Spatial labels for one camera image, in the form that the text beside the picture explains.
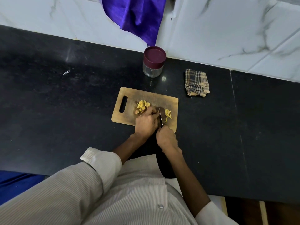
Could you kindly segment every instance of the jar lid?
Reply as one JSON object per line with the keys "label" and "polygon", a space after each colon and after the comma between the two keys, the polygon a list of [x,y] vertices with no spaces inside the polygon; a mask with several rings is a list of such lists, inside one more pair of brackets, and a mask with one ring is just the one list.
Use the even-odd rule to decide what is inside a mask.
{"label": "jar lid", "polygon": [[144,51],[144,64],[151,69],[163,67],[166,58],[166,52],[158,46],[148,46]]}

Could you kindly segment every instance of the knife blade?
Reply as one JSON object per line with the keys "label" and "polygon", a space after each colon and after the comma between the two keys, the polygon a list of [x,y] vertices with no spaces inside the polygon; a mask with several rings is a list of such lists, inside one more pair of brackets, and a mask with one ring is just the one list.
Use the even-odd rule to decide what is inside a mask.
{"label": "knife blade", "polygon": [[159,121],[160,121],[160,127],[162,128],[163,127],[163,119],[161,117],[161,111],[160,111],[160,107],[158,108],[159,110]]}

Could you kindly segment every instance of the hand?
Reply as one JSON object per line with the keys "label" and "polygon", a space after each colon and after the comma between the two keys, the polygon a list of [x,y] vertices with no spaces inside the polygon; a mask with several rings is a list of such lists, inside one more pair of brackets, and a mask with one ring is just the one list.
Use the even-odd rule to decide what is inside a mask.
{"label": "hand", "polygon": [[156,140],[168,159],[177,156],[178,154],[182,155],[182,150],[178,147],[175,133],[166,125],[158,129]]}
{"label": "hand", "polygon": [[158,116],[159,112],[151,106],[148,107],[145,113],[136,118],[134,134],[146,141],[158,127]]}

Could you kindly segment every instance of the cutting board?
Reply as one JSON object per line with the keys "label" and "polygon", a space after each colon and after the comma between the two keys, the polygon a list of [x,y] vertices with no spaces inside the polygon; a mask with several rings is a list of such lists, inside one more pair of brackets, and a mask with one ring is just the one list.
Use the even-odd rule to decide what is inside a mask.
{"label": "cutting board", "polygon": [[[148,91],[136,90],[127,87],[120,88],[119,95],[112,114],[112,121],[135,126],[135,119],[138,117],[138,115],[135,114],[135,111],[137,110],[137,103],[140,100],[146,100],[153,107],[160,107],[163,124],[167,125],[170,129],[176,132],[178,116],[178,98],[156,94]],[[121,112],[121,105],[124,108],[124,104],[124,112]],[[167,123],[165,123],[165,108],[171,111],[171,116],[173,118],[168,118]]]}

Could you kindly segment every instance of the striped shirt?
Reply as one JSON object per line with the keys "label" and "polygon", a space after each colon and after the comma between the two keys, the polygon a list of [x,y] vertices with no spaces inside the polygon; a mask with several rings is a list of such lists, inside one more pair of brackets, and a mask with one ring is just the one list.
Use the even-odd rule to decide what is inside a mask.
{"label": "striped shirt", "polygon": [[0,224],[236,224],[212,202],[194,218],[155,155],[122,166],[90,147],[81,159],[0,206]]}

